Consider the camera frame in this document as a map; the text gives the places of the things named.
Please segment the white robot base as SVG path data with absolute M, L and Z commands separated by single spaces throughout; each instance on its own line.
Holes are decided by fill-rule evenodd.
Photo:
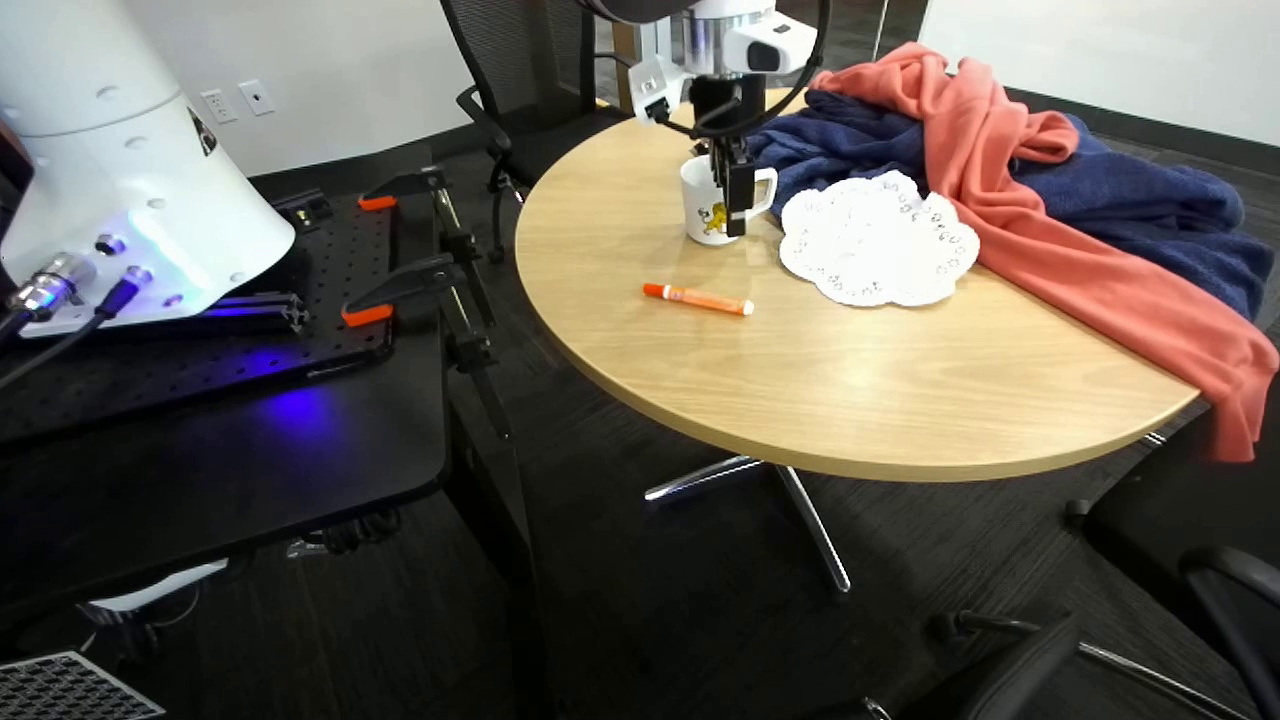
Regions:
M 122 271 L 116 327 L 201 315 L 294 245 L 121 0 L 0 0 L 0 120 L 30 165 L 4 271 L 83 269 L 27 335 L 77 334 Z

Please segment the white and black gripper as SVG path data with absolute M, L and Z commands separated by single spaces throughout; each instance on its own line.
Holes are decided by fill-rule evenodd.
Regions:
M 680 15 L 680 70 L 726 237 L 748 231 L 752 165 L 719 137 L 744 134 L 762 113 L 762 81 L 802 74 L 814 49 L 818 31 L 776 5 L 690 5 Z

